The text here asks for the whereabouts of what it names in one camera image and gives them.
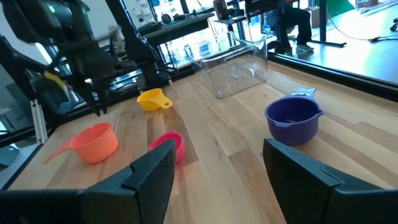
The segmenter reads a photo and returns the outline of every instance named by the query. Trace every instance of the purple bowl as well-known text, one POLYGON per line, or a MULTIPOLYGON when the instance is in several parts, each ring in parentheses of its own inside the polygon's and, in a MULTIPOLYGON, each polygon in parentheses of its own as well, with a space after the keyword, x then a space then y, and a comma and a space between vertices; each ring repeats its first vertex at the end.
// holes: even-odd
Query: purple bowl
POLYGON ((279 142, 296 146, 309 142, 324 112, 313 97, 314 88, 301 88, 271 103, 265 111, 269 131, 279 142))

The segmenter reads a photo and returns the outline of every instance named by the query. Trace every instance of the yellow tape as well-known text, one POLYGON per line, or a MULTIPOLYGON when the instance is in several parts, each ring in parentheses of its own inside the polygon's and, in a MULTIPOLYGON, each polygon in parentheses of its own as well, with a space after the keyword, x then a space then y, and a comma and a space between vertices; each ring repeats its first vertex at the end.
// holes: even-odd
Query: yellow tape
POLYGON ((67 88, 66 88, 66 86, 65 86, 65 83, 64 83, 58 76, 56 76, 56 75, 54 75, 54 74, 52 74, 52 73, 50 73, 50 72, 48 72, 48 71, 45 71, 45 72, 44 72, 44 77, 53 80, 53 81, 54 81, 55 83, 57 83, 58 86, 60 86, 60 88, 63 89, 64 91, 67 90, 67 88))

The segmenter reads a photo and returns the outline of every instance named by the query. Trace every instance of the wood grain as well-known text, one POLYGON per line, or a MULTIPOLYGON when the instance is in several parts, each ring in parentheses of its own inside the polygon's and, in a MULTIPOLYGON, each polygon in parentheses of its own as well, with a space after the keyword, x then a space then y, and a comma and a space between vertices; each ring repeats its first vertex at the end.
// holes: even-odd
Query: wood grain
POLYGON ((295 88, 313 87, 325 110, 320 130, 296 147, 330 166, 391 189, 398 187, 398 104, 269 63, 269 79, 218 100, 188 77, 164 88, 173 107, 145 113, 136 99, 112 106, 100 118, 91 114, 59 127, 11 189, 87 188, 147 152, 169 129, 185 139, 165 223, 285 223, 261 158, 271 134, 264 109, 295 88), (89 166, 73 152, 44 159, 89 125, 112 122, 119 149, 89 166))

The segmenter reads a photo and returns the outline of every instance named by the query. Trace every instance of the jeans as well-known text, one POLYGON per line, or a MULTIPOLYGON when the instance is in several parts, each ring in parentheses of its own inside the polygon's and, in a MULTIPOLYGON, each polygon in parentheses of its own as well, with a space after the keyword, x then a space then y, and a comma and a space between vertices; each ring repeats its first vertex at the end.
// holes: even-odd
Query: jeans
POLYGON ((271 11, 267 14, 267 24, 285 49, 291 49, 286 30, 298 26, 297 45, 305 45, 311 41, 311 14, 303 9, 284 7, 283 10, 271 11))

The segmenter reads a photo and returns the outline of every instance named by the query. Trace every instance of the clear plastic container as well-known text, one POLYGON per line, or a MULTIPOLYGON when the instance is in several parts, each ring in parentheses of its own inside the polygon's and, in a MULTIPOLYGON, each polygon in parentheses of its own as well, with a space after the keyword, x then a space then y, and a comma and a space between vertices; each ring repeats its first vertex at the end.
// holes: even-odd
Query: clear plastic container
POLYGON ((250 42, 228 32, 185 47, 199 81, 217 98, 231 96, 267 80, 266 36, 250 42))

